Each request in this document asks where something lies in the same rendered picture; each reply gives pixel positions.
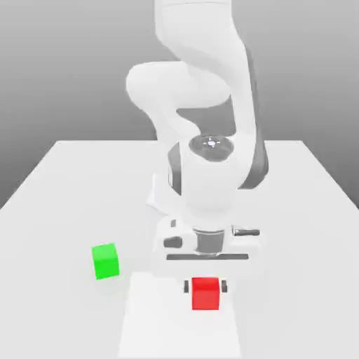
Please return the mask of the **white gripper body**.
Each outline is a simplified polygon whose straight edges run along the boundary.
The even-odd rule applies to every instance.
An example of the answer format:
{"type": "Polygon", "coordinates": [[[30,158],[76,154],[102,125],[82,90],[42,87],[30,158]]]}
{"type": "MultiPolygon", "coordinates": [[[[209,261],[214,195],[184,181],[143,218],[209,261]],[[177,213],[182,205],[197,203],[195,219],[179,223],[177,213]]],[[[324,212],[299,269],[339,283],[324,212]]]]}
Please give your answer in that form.
{"type": "Polygon", "coordinates": [[[151,272],[159,277],[243,277],[257,270],[262,245],[231,245],[219,254],[161,246],[151,254],[151,272]]]}

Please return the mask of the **small red cube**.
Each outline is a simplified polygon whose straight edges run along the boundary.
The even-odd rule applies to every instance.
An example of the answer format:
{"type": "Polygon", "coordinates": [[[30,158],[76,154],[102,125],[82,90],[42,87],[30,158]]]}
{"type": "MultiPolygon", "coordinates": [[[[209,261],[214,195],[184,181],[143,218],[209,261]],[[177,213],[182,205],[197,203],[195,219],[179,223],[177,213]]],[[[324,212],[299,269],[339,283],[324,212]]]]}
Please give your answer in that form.
{"type": "Polygon", "coordinates": [[[192,278],[192,309],[197,311],[219,309],[219,279],[192,278]]]}

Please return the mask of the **small green cube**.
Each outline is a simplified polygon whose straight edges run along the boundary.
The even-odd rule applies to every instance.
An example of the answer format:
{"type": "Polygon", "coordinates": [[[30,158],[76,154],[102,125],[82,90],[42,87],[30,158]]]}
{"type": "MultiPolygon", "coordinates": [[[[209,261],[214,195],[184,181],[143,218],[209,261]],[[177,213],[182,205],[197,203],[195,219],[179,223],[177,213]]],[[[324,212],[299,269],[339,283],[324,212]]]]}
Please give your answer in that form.
{"type": "Polygon", "coordinates": [[[120,274],[118,253],[114,243],[97,245],[92,247],[91,250],[97,280],[111,278],[120,274]]]}

